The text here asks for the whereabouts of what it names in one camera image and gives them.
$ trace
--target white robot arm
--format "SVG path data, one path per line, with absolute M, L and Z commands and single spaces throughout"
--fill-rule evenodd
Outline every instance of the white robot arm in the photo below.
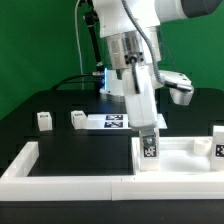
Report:
M 161 60 L 156 27 L 161 22 L 187 19 L 212 13 L 222 0 L 93 0 L 100 20 L 100 36 L 107 40 L 113 69 L 122 71 L 129 123 L 140 132 L 140 170 L 159 168 L 159 131 L 154 88 L 157 82 L 192 95 L 189 82 L 175 83 L 160 74 Z

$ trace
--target white platform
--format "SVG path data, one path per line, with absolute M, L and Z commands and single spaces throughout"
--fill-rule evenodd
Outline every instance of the white platform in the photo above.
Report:
M 160 171 L 103 177 L 26 177 L 38 158 L 29 142 L 0 179 L 0 201 L 224 199 L 224 172 L 193 154 L 194 139 L 160 138 Z

